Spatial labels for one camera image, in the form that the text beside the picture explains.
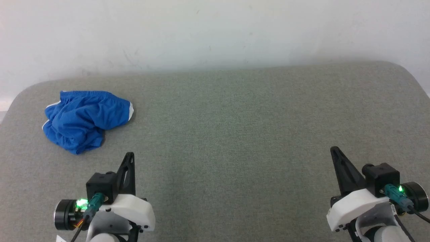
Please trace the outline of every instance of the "clothing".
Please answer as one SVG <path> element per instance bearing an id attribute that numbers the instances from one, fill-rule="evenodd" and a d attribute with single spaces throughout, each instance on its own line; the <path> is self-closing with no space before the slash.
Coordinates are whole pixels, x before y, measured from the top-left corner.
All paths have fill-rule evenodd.
<path id="1" fill-rule="evenodd" d="M 103 130 L 126 124 L 134 112 L 131 102 L 105 91 L 61 91 L 60 101 L 48 105 L 42 129 L 53 143 L 73 154 L 101 146 Z"/>

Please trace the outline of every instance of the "elastic waistband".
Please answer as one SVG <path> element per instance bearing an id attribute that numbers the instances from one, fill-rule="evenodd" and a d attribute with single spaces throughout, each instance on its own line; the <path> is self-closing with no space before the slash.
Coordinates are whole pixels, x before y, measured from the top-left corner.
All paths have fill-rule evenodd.
<path id="1" fill-rule="evenodd" d="M 90 97 L 96 96 L 99 98 L 112 98 L 112 99 L 117 99 L 120 102 L 126 102 L 130 104 L 130 101 L 117 97 L 107 91 L 70 91 L 70 92 L 61 91 L 60 92 L 60 100 L 63 100 L 66 98 L 85 97 L 85 96 L 90 96 Z"/>

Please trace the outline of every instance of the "motor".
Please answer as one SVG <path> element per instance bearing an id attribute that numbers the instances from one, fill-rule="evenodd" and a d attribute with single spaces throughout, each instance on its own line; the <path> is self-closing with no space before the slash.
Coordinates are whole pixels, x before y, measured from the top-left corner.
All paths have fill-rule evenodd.
<path id="1" fill-rule="evenodd" d="M 136 197 L 134 153 L 124 156 L 118 171 L 94 173 L 87 198 L 63 199 L 55 208 L 57 230 L 87 230 L 86 242 L 137 242 L 139 233 L 155 229 L 155 215 L 145 198 Z"/>
<path id="2" fill-rule="evenodd" d="M 414 242 L 399 215 L 416 214 L 430 223 L 420 213 L 429 207 L 424 189 L 416 182 L 400 184 L 400 172 L 387 163 L 366 164 L 363 177 L 338 147 L 330 152 L 341 193 L 330 199 L 330 229 L 348 230 L 353 242 Z"/>

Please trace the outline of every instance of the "cable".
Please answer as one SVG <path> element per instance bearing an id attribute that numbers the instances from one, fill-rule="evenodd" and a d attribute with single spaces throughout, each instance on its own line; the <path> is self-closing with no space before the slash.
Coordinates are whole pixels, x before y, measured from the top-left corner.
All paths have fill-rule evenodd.
<path id="1" fill-rule="evenodd" d="M 85 216 L 85 218 L 83 218 L 79 223 L 78 223 L 78 230 L 76 231 L 75 235 L 73 236 L 72 240 L 70 242 L 75 242 L 76 238 L 78 237 L 79 233 L 82 230 L 82 226 L 84 225 L 84 223 L 87 221 L 87 219 L 89 218 L 88 215 Z"/>
<path id="2" fill-rule="evenodd" d="M 426 221 L 427 223 L 430 223 L 430 219 L 427 218 L 426 216 L 420 214 L 417 210 L 415 210 L 414 207 L 412 206 L 408 206 L 408 208 L 414 213 L 416 214 L 418 217 L 420 217 L 421 219 L 423 219 L 424 221 Z"/>

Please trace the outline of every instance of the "white wall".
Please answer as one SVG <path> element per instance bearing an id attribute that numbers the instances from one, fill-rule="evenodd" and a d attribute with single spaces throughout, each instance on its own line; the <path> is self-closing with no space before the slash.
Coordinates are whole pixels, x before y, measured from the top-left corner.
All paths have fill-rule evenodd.
<path id="1" fill-rule="evenodd" d="M 430 92 L 430 1 L 0 0 L 0 111 L 51 79 L 342 60 Z"/>

